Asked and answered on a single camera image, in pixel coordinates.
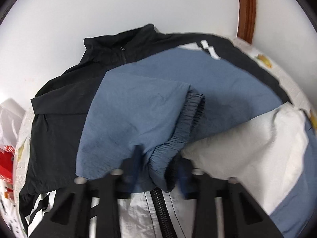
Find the white plastic bag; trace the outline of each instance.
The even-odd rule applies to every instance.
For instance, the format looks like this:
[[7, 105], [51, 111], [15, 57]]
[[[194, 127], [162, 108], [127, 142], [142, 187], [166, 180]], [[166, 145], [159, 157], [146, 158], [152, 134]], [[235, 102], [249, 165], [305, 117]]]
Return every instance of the white plastic bag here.
[[0, 149], [15, 149], [22, 118], [0, 105]]

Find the blue fabric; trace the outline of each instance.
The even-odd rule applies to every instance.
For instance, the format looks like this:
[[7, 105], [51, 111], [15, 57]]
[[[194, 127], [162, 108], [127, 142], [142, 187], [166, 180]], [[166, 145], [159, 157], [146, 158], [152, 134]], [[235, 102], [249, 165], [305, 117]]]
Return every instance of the blue fabric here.
[[308, 146], [304, 156], [304, 169], [296, 185], [270, 215], [285, 238], [299, 235], [317, 206], [317, 139], [309, 121], [305, 130]]
[[[226, 60], [215, 60], [203, 51], [174, 48], [120, 66], [111, 72], [189, 83], [198, 93], [204, 94], [204, 115], [191, 135], [191, 141], [226, 131], [282, 104], [276, 94], [254, 76]], [[305, 153], [303, 174], [290, 194], [270, 216], [286, 238], [297, 236], [316, 206], [317, 140], [308, 123], [306, 132], [309, 144]], [[147, 154], [149, 157], [145, 158], [145, 161], [149, 162], [148, 165], [151, 165], [154, 157], [157, 157], [156, 161], [169, 160], [164, 158], [165, 152], [160, 146], [155, 150], [159, 153]], [[150, 172], [165, 171], [164, 167], [155, 167], [157, 169], [151, 167]], [[161, 185], [160, 175], [154, 176], [154, 179]]]
[[[124, 75], [111, 75], [114, 73], [126, 74], [126, 78], [123, 80]], [[144, 82], [134, 93], [130, 93], [133, 92], [134, 85], [137, 83], [137, 79], [129, 80], [132, 76], [153, 79]], [[152, 83], [154, 80], [156, 80], [154, 83], [158, 85], [156, 88]], [[204, 114], [190, 136], [191, 141], [226, 131], [282, 104], [276, 94], [257, 78], [224, 59], [213, 59], [204, 51], [173, 48], [138, 62], [122, 65], [107, 72], [89, 109], [77, 154], [76, 174], [78, 176], [88, 179], [101, 177], [111, 169], [117, 168], [120, 159], [129, 157], [132, 146], [141, 142], [146, 146], [144, 169], [140, 174], [140, 185], [136, 191], [149, 190], [153, 187], [151, 186], [153, 182], [164, 191], [168, 190], [164, 179], [167, 164], [172, 155], [183, 147], [181, 140], [189, 138], [188, 135], [183, 135], [183, 132], [179, 133], [178, 128], [175, 128], [175, 133], [172, 133], [173, 129], [170, 129], [172, 125], [175, 126], [176, 115], [180, 114], [180, 98], [170, 99], [164, 105], [169, 104], [168, 108], [175, 107], [171, 117], [172, 124], [166, 126], [164, 136], [158, 134], [156, 131], [158, 128], [153, 126], [157, 124], [161, 127], [161, 124], [166, 124], [166, 121], [160, 124], [163, 119], [168, 119], [169, 114], [164, 113], [165, 108], [154, 109], [152, 103], [155, 100], [146, 103], [147, 99], [144, 102], [142, 100], [143, 109], [140, 114], [136, 114], [138, 107], [130, 108], [129, 106], [140, 94], [143, 96], [145, 92], [144, 95], [146, 95], [147, 90], [156, 90], [163, 96], [167, 91], [170, 92], [169, 82], [164, 85], [161, 83], [162, 80], [176, 81], [178, 85], [180, 85], [179, 82], [189, 83], [191, 89], [205, 96]], [[128, 124], [130, 119], [134, 120], [132, 126], [137, 126], [137, 130]], [[147, 130], [146, 135], [136, 139], [135, 133], [141, 133], [138, 130], [141, 127], [142, 132], [143, 128]], [[104, 142], [108, 137], [113, 139], [111, 146]], [[162, 143], [163, 147], [152, 147]]]
[[204, 115], [192, 141], [224, 132], [282, 104], [257, 78], [201, 50], [177, 47], [111, 71], [189, 83], [203, 94]]
[[[203, 96], [194, 93], [186, 83], [107, 72], [87, 115], [77, 153], [76, 175], [87, 179], [103, 177], [119, 168], [139, 144], [143, 145], [145, 158], [150, 158], [156, 146], [162, 144], [166, 162], [152, 159], [152, 166], [167, 168], [188, 142], [201, 115], [202, 100]], [[171, 146], [175, 137], [176, 143]], [[164, 172], [159, 177], [164, 179]], [[148, 176], [147, 164], [138, 185], [143, 189], [155, 187]]]

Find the zipper pull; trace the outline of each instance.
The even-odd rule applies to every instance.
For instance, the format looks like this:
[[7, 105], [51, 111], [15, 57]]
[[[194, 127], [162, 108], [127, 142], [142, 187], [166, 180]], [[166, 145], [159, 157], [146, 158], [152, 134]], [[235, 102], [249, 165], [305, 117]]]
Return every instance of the zipper pull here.
[[121, 48], [121, 53], [122, 53], [122, 58], [123, 58], [123, 62], [124, 64], [126, 64], [126, 56], [124, 55], [124, 51], [126, 50], [124, 47], [120, 47]]

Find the white stripe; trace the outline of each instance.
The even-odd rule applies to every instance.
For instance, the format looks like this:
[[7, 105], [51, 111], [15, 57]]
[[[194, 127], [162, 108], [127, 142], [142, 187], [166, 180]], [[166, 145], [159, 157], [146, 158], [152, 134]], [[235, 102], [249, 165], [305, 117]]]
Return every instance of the white stripe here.
[[28, 227], [28, 237], [32, 234], [32, 232], [38, 226], [38, 224], [42, 221], [42, 219], [43, 219], [43, 211], [40, 210], [39, 212], [36, 213], [32, 223]]
[[37, 209], [37, 207], [38, 207], [38, 205], [39, 205], [39, 202], [40, 202], [40, 200], [42, 200], [42, 199], [43, 199], [43, 194], [40, 194], [40, 195], [37, 197], [37, 199], [36, 199], [36, 202], [35, 202], [35, 204], [34, 204], [33, 209], [31, 210], [31, 214], [27, 216], [28, 219], [30, 219], [30, 216], [31, 216], [32, 213]]
[[[100, 198], [93, 197], [91, 199], [91, 208], [94, 206], [97, 206], [99, 204]], [[94, 216], [89, 221], [89, 238], [95, 238], [96, 237], [96, 227], [97, 227], [97, 217]]]
[[218, 238], [224, 238], [224, 219], [223, 219], [223, 205], [222, 198], [215, 198], [216, 215], [217, 215], [217, 230]]
[[30, 224], [30, 216], [31, 216], [31, 215], [28, 215], [28, 216], [25, 217], [26, 223], [27, 223], [28, 225]]
[[221, 59], [221, 57], [219, 57], [219, 56], [216, 54], [214, 47], [210, 47], [210, 46], [208, 45], [208, 42], [207, 42], [206, 40], [202, 40], [202, 41], [200, 41], [200, 43], [202, 44], [202, 47], [203, 47], [204, 49], [208, 49], [208, 51], [209, 51], [209, 53], [210, 53], [210, 56], [211, 56], [213, 59], [216, 59], [216, 60], [220, 60], [220, 59]]
[[181, 45], [178, 47], [187, 49], [187, 50], [202, 50], [196, 43], [189, 43], [189, 44]]
[[48, 196], [49, 196], [49, 204], [47, 206], [47, 209], [43, 211], [43, 214], [46, 213], [46, 212], [49, 212], [53, 208], [55, 195], [56, 195], [56, 191], [49, 192], [49, 194], [48, 194]]

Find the plastic bag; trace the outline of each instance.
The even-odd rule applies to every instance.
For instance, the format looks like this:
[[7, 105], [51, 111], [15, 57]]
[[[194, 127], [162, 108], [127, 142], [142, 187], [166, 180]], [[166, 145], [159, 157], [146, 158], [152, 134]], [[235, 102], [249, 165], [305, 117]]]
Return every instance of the plastic bag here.
[[0, 106], [0, 179], [12, 183], [15, 146], [22, 118]]

